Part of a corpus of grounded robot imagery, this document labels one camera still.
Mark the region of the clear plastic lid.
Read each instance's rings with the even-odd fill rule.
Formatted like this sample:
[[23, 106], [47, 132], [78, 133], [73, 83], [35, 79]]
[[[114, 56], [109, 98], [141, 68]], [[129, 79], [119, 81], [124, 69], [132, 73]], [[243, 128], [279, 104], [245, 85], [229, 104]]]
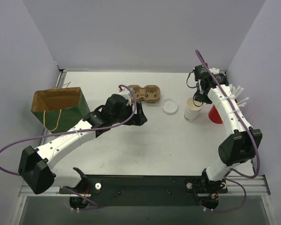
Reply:
[[162, 103], [162, 110], [164, 113], [172, 115], [178, 110], [178, 105], [176, 101], [172, 98], [167, 98]]

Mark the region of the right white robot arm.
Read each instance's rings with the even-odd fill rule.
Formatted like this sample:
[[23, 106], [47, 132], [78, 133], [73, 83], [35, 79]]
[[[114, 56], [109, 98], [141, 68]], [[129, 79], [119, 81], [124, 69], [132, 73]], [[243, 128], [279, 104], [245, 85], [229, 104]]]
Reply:
[[195, 101], [213, 104], [226, 130], [227, 138], [218, 147], [219, 158], [205, 170], [210, 181], [222, 180], [235, 167], [256, 157], [262, 133], [243, 116], [224, 73], [216, 68], [207, 71], [203, 65], [192, 72], [197, 88]]

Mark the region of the white paper cups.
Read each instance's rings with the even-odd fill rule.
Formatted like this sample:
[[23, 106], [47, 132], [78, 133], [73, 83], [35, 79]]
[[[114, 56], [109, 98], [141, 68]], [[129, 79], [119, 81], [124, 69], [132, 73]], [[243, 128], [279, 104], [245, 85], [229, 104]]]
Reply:
[[185, 105], [184, 118], [187, 121], [193, 121], [194, 119], [196, 119], [201, 109], [202, 107], [194, 106], [193, 97], [188, 98]]

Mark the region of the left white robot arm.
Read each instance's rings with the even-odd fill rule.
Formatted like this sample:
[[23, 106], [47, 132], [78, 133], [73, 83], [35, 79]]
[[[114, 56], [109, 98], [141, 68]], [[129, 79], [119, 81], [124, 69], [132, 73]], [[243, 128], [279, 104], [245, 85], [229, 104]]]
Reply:
[[52, 186], [68, 186], [74, 192], [86, 189], [86, 175], [74, 168], [78, 175], [58, 176], [55, 165], [82, 144], [110, 130], [115, 124], [141, 126], [147, 122], [142, 104], [133, 104], [128, 94], [113, 94], [104, 105], [89, 112], [66, 135], [44, 145], [26, 147], [22, 151], [18, 173], [34, 194], [41, 194]]

